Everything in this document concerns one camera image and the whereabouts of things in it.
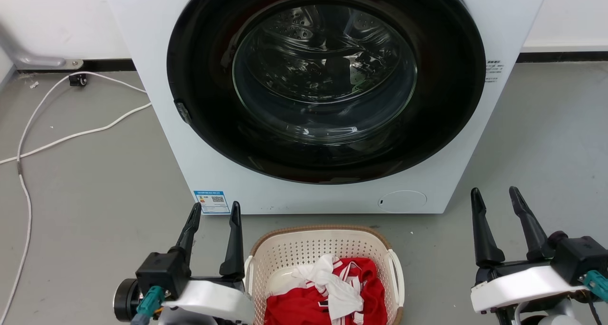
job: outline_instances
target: red clothing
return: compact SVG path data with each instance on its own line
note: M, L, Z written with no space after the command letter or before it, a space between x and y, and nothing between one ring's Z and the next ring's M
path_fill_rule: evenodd
M376 264L369 258L342 258L333 273L349 283L361 284L363 298L363 325L386 325L384 286L377 277ZM265 325L331 325L327 296L321 295L312 285L293 288L282 295L266 300ZM354 314L341 318L342 325L360 325L361 316Z

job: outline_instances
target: washing machine door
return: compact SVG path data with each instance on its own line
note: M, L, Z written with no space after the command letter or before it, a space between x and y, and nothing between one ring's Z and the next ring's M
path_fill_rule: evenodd
M191 0L167 72L184 121L230 160L341 184L447 145L485 58L461 0Z

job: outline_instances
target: laundry basket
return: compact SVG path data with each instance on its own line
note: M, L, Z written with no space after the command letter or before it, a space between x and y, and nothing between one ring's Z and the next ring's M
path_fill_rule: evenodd
M388 325L401 321L405 298L399 258L384 236L365 226L319 225L275 230L262 236L245 261L245 289L256 308L254 325L264 324L267 292L290 278L296 265L313 264L321 255L371 258L384 286Z

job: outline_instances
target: white washing machine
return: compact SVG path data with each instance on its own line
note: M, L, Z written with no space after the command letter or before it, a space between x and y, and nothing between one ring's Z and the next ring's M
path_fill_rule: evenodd
M206 214L442 213L543 0L108 0Z

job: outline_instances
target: black door rim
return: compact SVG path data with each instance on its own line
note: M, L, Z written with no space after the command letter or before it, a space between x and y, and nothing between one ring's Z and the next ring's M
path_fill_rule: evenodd
M353 153L354 161L326 164L334 154L282 143L257 129L235 103L232 61L248 31L273 12L311 4L342 4L376 16L414 52L417 87L385 131L401 142L376 157L356 162ZM460 0L191 0L171 35L167 74L182 117L226 158L292 182L347 184L401 172L452 141L481 97L485 55Z

